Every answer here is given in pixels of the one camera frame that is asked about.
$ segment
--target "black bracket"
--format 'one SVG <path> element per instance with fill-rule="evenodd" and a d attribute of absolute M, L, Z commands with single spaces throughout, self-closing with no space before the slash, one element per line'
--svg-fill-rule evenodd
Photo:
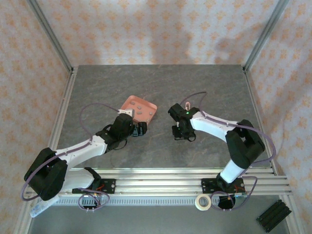
<path fill-rule="evenodd" d="M 222 191 L 228 194 L 243 193 L 244 195 L 246 192 L 244 181 L 242 178 L 237 178 L 224 189 L 221 189 L 218 186 L 217 181 L 218 181 L 217 178 L 201 179 L 201 188 L 202 188 L 203 194 L 212 194 L 216 191 Z"/>
<path fill-rule="evenodd" d="M 98 187 L 94 190 L 105 192 L 107 194 L 114 194 L 116 189 L 116 179 L 100 179 L 98 181 Z M 73 189 L 73 194 L 92 194 L 91 192 L 86 192 L 80 189 Z"/>

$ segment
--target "wall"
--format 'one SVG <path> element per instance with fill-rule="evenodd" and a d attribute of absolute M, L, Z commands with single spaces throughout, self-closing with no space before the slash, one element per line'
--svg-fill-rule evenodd
<path fill-rule="evenodd" d="M 0 229 L 13 232 L 23 177 L 46 147 L 68 77 L 25 0 L 0 4 Z"/>
<path fill-rule="evenodd" d="M 243 64 L 277 2 L 39 0 L 74 66 Z"/>
<path fill-rule="evenodd" d="M 312 8 L 289 2 L 251 69 L 265 129 L 312 233 Z"/>

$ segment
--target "black connector block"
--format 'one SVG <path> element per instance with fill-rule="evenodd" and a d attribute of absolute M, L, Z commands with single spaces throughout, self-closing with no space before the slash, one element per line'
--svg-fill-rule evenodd
<path fill-rule="evenodd" d="M 286 206 L 282 200 L 278 200 L 262 215 L 257 218 L 257 221 L 263 227 L 265 232 L 269 233 L 275 228 L 284 218 L 286 218 L 292 211 Z"/>

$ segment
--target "aluminum frame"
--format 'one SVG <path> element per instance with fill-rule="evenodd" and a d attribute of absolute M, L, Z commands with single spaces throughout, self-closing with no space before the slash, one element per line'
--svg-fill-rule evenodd
<path fill-rule="evenodd" d="M 59 107 L 57 119 L 55 121 L 53 133 L 49 141 L 49 147 L 56 149 L 61 129 L 63 126 L 70 95 L 77 75 L 74 68 L 70 73 L 65 91 L 64 99 Z M 115 178 L 116 192 L 112 197 L 110 205 L 129 205 L 136 203 L 140 205 L 191 205 L 195 197 L 202 193 L 200 180 L 202 178 L 215 178 L 221 168 L 172 168 L 172 169 L 96 169 L 96 172 L 104 178 Z M 297 207 L 294 203 L 293 195 L 289 187 L 286 176 L 276 176 L 272 168 L 250 168 L 247 172 L 249 176 L 258 177 L 257 186 L 253 195 L 279 195 L 283 201 L 292 209 L 292 213 L 287 217 L 287 224 L 291 234 L 304 234 L 303 226 L 300 222 Z M 244 179 L 246 190 L 249 191 L 254 184 L 252 179 Z M 33 191 L 28 188 L 26 196 L 32 196 Z M 79 195 L 71 192 L 60 193 L 63 205 L 74 205 Z M 34 200 L 25 202 L 14 230 L 16 234 L 28 232 L 31 217 L 29 212 L 38 202 Z"/>
<path fill-rule="evenodd" d="M 247 83 L 247 87 L 248 87 L 248 90 L 249 90 L 250 97 L 252 99 L 255 115 L 256 115 L 258 123 L 259 123 L 259 128 L 264 133 L 265 131 L 264 131 L 264 127 L 263 127 L 263 124 L 262 124 L 262 118 L 261 118 L 261 115 L 259 114 L 259 109 L 257 108 L 257 105 L 255 104 L 253 91 L 251 89 L 250 82 L 249 82 L 249 80 L 250 80 L 249 77 L 251 77 L 250 71 L 245 72 L 244 73 L 244 77 L 245 77 L 245 80 L 246 80 L 246 83 Z M 270 145 L 269 145 L 269 142 L 268 142 L 267 139 L 264 139 L 264 144 L 265 144 L 265 148 L 266 148 L 267 152 L 269 153 L 269 155 L 272 155 L 272 150 L 270 148 Z M 274 159 L 271 160 L 271 166 L 272 166 L 272 170 L 273 170 L 274 174 L 278 175 L 278 170 L 277 170 L 276 163 L 275 163 Z"/>
<path fill-rule="evenodd" d="M 280 18 L 280 16 L 282 15 L 282 13 L 284 12 L 285 7 L 287 6 L 289 0 L 279 0 L 276 7 L 274 8 L 266 26 L 264 27 L 258 41 L 256 42 L 256 44 L 253 47 L 253 50 L 251 52 L 251 54 L 249 55 L 245 66 L 243 67 L 244 72 L 249 71 L 249 69 L 251 68 L 251 66 L 254 63 L 254 60 L 257 58 L 257 56 L 259 55 L 262 47 L 264 46 L 265 42 L 267 41 L 267 39 L 269 38 L 271 32 L 273 31 L 276 23 L 278 22 L 278 19 Z"/>
<path fill-rule="evenodd" d="M 55 36 L 47 18 L 45 17 L 41 7 L 39 6 L 38 2 L 36 0 L 27 0 L 30 8 L 33 10 L 36 18 L 38 19 L 39 23 L 41 24 L 43 30 L 45 31 L 47 37 L 49 38 L 50 42 L 54 46 L 57 54 L 59 55 L 62 63 L 64 64 L 65 68 L 68 71 L 71 71 L 73 69 L 67 55 L 65 54 L 58 38 Z"/>

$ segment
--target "gray marble tabletop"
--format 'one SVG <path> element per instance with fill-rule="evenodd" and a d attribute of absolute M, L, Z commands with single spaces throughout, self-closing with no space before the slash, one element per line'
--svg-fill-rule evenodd
<path fill-rule="evenodd" d="M 92 168 L 220 168 L 229 161 L 227 145 L 207 133 L 197 132 L 195 142 L 175 141 L 169 108 L 186 96 L 207 91 L 203 109 L 227 120 L 248 119 L 258 128 L 248 87 L 239 65 L 84 65 L 78 68 L 61 131 L 58 148 L 88 138 L 79 125 L 85 105 L 103 102 L 120 108 L 130 95 L 158 107 L 147 134 L 131 137 L 127 146 L 92 158 L 77 167 Z M 190 98 L 198 107 L 200 96 Z M 83 114 L 86 127 L 96 133 L 112 124 L 116 112 L 90 106 Z M 267 158 L 263 153 L 259 159 Z"/>

